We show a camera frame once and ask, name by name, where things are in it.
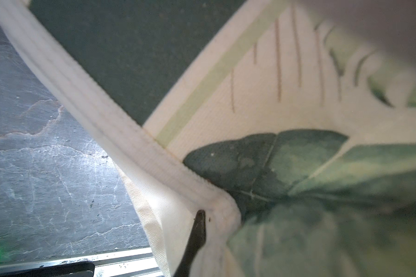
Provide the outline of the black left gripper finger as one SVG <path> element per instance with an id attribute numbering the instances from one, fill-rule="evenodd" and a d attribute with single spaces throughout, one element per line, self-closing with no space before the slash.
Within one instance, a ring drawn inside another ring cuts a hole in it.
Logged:
<path id="1" fill-rule="evenodd" d="M 206 212 L 199 210 L 196 213 L 194 224 L 181 259 L 177 267 L 174 277 L 189 277 L 191 266 L 196 258 L 199 250 L 206 243 Z"/>

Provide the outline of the beige canvas bag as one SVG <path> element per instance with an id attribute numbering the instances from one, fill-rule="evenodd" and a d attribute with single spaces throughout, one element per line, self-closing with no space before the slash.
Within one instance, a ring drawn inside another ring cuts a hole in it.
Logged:
<path id="1" fill-rule="evenodd" d="M 416 1 L 0 1 L 162 272 L 416 277 Z"/>

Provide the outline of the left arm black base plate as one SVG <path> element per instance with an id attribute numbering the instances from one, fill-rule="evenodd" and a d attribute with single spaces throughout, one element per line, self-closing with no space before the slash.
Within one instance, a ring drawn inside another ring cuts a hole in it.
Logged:
<path id="1" fill-rule="evenodd" d="M 0 265 L 0 277 L 93 277 L 95 264 L 18 263 Z"/>

